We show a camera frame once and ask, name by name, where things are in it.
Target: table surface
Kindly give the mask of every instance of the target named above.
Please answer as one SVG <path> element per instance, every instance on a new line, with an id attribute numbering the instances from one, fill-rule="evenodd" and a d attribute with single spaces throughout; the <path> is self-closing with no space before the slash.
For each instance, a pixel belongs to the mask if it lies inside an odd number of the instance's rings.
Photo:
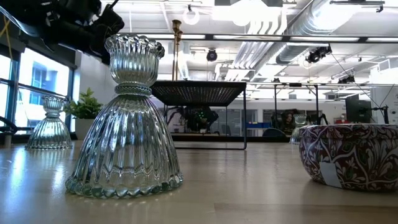
<path id="1" fill-rule="evenodd" d="M 0 223 L 397 223 L 398 193 L 369 194 L 314 183 L 286 143 L 245 151 L 178 150 L 183 185 L 124 199 L 65 193 L 81 142 L 64 151 L 0 149 Z M 176 146 L 221 145 L 177 142 Z M 239 147 L 235 143 L 230 147 Z"/>

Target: light fixture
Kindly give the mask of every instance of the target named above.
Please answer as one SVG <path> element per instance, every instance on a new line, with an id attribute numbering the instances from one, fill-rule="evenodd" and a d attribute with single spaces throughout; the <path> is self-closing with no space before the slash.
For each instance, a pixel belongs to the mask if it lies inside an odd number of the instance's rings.
<path id="1" fill-rule="evenodd" d="M 333 37 L 333 36 L 329 36 L 329 37 L 291 37 L 290 38 L 291 41 L 322 41 L 322 42 L 354 42 L 354 41 L 358 41 L 359 37 Z"/>
<path id="2" fill-rule="evenodd" d="M 359 1 L 359 0 L 344 0 L 344 1 L 330 1 L 330 4 L 336 5 L 360 5 L 360 6 L 381 6 L 385 1 Z"/>
<path id="3" fill-rule="evenodd" d="M 326 43 L 286 43 L 288 46 L 327 47 Z"/>
<path id="4" fill-rule="evenodd" d="M 260 35 L 214 35 L 215 40 L 245 40 L 245 41 L 264 41 L 270 42 L 282 40 L 282 37 L 274 37 L 271 35 L 260 36 Z"/>
<path id="5" fill-rule="evenodd" d="M 281 7 L 268 7 L 262 0 L 240 0 L 230 6 L 213 7 L 211 18 L 215 21 L 233 21 L 237 26 L 246 26 L 250 21 L 270 21 L 279 15 L 280 10 Z"/>
<path id="6" fill-rule="evenodd" d="M 188 13 L 189 12 L 193 12 L 195 15 L 193 16 L 193 18 L 188 18 Z M 199 22 L 200 19 L 200 15 L 199 15 L 199 11 L 198 9 L 195 8 L 191 8 L 191 5 L 188 5 L 188 8 L 184 11 L 183 15 L 183 20 L 186 24 L 188 25 L 195 25 Z"/>
<path id="7" fill-rule="evenodd" d="M 295 0 L 284 0 L 283 1 L 283 8 L 291 8 L 296 7 L 297 3 Z"/>
<path id="8" fill-rule="evenodd" d="M 138 36 L 144 35 L 149 39 L 156 40 L 174 40 L 173 34 L 138 34 Z M 182 34 L 183 40 L 204 40 L 206 35 L 204 34 Z"/>
<path id="9" fill-rule="evenodd" d="M 367 42 L 398 42 L 398 37 L 370 37 Z"/>

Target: monitor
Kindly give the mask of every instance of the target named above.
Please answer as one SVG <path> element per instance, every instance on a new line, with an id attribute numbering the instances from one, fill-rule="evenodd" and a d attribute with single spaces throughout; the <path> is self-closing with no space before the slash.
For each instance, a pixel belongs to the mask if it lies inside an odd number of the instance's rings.
<path id="1" fill-rule="evenodd" d="M 366 100 L 346 99 L 347 120 L 351 123 L 367 123 L 372 119 L 372 104 Z"/>

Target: ribbed glass vase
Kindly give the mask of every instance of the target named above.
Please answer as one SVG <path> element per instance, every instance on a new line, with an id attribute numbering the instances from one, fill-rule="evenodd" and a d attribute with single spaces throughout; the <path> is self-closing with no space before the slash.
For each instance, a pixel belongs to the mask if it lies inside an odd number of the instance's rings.
<path id="1" fill-rule="evenodd" d="M 30 135 L 26 149 L 67 149 L 71 148 L 70 134 L 61 121 L 60 112 L 65 103 L 64 98 L 43 96 L 45 118 L 35 127 Z"/>
<path id="2" fill-rule="evenodd" d="M 182 184 L 177 154 L 167 125 L 151 102 L 160 43 L 144 36 L 117 34 L 107 39 L 110 70 L 118 96 L 95 119 L 81 147 L 69 192 L 93 197 L 136 197 Z"/>

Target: floral pattern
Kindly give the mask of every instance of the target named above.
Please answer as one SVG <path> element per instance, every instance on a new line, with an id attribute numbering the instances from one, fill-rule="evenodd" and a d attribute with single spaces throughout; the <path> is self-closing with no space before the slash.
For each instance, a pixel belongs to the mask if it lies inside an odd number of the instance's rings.
<path id="1" fill-rule="evenodd" d="M 334 164 L 341 188 L 398 190 L 398 126 L 344 124 L 299 130 L 300 158 L 313 180 L 326 184 L 321 162 Z"/>

